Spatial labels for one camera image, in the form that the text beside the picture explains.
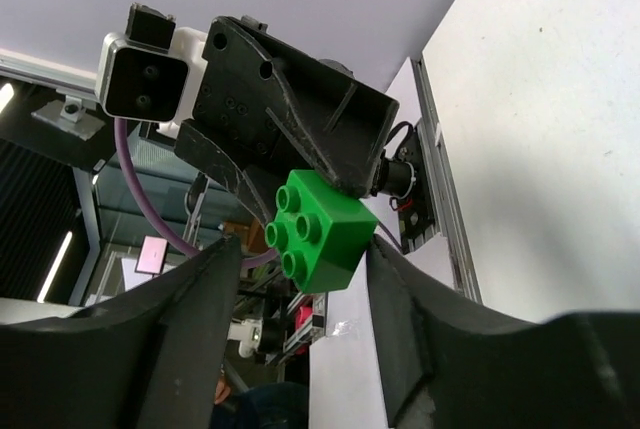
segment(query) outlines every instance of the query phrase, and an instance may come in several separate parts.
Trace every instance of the black 3d-printed bracket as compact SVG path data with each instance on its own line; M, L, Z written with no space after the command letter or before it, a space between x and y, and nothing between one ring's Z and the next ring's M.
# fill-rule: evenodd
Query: black 3d-printed bracket
M215 19L193 120L175 153L225 185L264 224L292 169L367 195L398 103L252 25Z

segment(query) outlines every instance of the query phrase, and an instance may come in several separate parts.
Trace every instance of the green lego brick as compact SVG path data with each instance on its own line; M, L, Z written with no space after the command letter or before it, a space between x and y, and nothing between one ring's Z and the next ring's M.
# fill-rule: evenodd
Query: green lego brick
M305 294L345 289L378 219L315 171L291 171L276 205L265 239L280 253L285 276Z

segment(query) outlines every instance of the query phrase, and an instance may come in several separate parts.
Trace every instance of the black cable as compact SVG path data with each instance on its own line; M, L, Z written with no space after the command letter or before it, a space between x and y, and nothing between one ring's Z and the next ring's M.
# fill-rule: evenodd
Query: black cable
M394 159L398 158L398 153L400 151L400 148L402 148L402 146L406 144L409 138L413 136L413 131L414 131L413 124L411 124L408 121L402 121L396 124L395 127L391 129L391 131L389 131L389 136L387 137L387 142L385 143L385 146L388 145L398 135L398 133L405 127L407 128L407 133L402 138L402 141L400 141L400 144L398 144L398 148L396 149L396 152L393 155Z
M391 240L391 243L395 246L398 252L402 254L402 244L398 242L398 240L393 235L391 230L380 221L378 221L378 227L382 229L382 232L384 232L387 235L387 237Z
M271 298L274 298L273 295L267 294L265 292L248 291L246 289L238 289L237 294L239 296L257 297L259 299L271 299Z

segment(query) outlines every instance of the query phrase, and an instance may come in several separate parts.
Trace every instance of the screw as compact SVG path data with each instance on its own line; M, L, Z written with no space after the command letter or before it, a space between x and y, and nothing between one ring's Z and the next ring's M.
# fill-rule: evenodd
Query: screw
M144 68L144 71L142 71L142 74L145 79L155 81L160 76L160 70L158 70L156 66L147 66Z
M151 107L151 98L146 95L138 96L136 99L136 106L138 106L139 109L146 111Z
M67 114L75 114L79 110L80 110L80 108L78 107L77 104L69 104L68 106L65 106L65 108L64 108L64 112L66 112Z

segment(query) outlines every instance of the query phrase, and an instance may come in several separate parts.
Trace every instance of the person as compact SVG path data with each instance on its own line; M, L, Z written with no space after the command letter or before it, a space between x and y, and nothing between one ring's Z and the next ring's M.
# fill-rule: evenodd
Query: person
M232 394L224 374L216 386L211 429L307 429L309 390L280 382Z

